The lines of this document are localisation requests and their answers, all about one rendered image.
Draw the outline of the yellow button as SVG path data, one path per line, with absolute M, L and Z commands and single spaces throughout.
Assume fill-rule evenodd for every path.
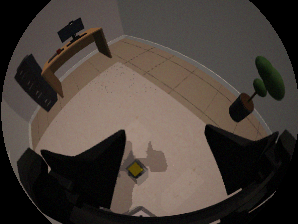
M 145 165 L 141 163 L 140 160 L 133 160 L 133 164 L 130 164 L 126 171 L 130 172 L 130 175 L 134 177 L 134 179 L 140 179 L 141 175 L 144 175 L 148 169 L 145 168 Z

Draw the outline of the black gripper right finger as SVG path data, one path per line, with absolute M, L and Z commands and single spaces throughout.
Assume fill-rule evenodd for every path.
M 254 141 L 223 131 L 216 125 L 213 127 L 212 124 L 205 125 L 204 133 L 220 169 L 227 196 L 241 188 L 242 181 L 247 179 L 263 153 L 275 143 L 279 135 L 279 132 L 274 132 Z

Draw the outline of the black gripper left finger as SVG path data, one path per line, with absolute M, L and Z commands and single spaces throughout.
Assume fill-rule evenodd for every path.
M 125 141 L 125 129 L 120 129 L 80 155 L 65 156 L 47 149 L 41 149 L 40 153 L 53 171 L 71 177 L 90 197 L 110 209 Z

